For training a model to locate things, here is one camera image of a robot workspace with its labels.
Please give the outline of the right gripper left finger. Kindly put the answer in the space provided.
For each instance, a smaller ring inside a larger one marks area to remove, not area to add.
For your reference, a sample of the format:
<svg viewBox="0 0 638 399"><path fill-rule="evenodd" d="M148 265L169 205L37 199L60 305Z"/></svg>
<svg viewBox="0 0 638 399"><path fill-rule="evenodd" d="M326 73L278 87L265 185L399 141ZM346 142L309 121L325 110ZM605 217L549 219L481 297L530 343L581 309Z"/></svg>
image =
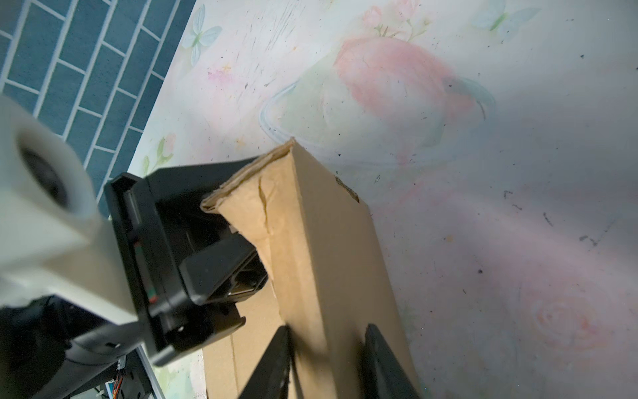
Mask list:
<svg viewBox="0 0 638 399"><path fill-rule="evenodd" d="M292 364L292 344L288 326L275 332L239 399L286 399Z"/></svg>

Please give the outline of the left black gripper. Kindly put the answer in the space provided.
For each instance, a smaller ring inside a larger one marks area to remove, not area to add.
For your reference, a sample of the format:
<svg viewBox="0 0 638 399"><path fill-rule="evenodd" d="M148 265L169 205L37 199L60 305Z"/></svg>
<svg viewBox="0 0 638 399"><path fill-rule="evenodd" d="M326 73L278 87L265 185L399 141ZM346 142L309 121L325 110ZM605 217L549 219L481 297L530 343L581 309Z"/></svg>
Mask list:
<svg viewBox="0 0 638 399"><path fill-rule="evenodd" d="M149 360L163 367L228 337L267 283L255 247L201 202L246 161L129 173L106 183L112 227Z"/></svg>

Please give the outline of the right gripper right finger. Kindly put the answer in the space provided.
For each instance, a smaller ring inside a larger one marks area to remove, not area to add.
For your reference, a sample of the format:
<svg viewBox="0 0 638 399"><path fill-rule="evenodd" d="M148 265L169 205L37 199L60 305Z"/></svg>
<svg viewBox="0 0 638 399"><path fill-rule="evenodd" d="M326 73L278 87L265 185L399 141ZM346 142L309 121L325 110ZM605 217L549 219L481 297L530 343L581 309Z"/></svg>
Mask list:
<svg viewBox="0 0 638 399"><path fill-rule="evenodd" d="M366 329L362 353L364 398L419 398L415 387L375 324Z"/></svg>

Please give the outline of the brown cardboard box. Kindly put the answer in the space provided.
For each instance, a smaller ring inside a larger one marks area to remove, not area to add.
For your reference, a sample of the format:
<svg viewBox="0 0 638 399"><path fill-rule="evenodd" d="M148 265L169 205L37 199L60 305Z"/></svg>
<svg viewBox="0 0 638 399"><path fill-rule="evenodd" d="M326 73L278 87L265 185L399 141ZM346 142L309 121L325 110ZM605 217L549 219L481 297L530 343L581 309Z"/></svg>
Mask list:
<svg viewBox="0 0 638 399"><path fill-rule="evenodd" d="M223 343L222 395L239 392L280 325L294 345L293 397L360 398L361 354L375 325L409 381L418 375L370 210L296 141L247 164L202 201L258 252L269 281L240 304Z"/></svg>

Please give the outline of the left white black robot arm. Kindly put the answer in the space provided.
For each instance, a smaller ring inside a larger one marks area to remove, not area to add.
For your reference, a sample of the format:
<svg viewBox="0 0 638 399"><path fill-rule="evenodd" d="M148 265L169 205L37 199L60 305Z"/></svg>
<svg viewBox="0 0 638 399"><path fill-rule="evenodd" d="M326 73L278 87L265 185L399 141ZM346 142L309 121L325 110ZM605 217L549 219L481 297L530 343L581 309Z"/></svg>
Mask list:
<svg viewBox="0 0 638 399"><path fill-rule="evenodd" d="M68 398L144 344L164 366L227 337L246 320L237 305L267 282L257 251L201 201L242 161L122 174L106 185L106 253L126 276L137 319L114 324L61 294L1 310L1 391L11 398Z"/></svg>

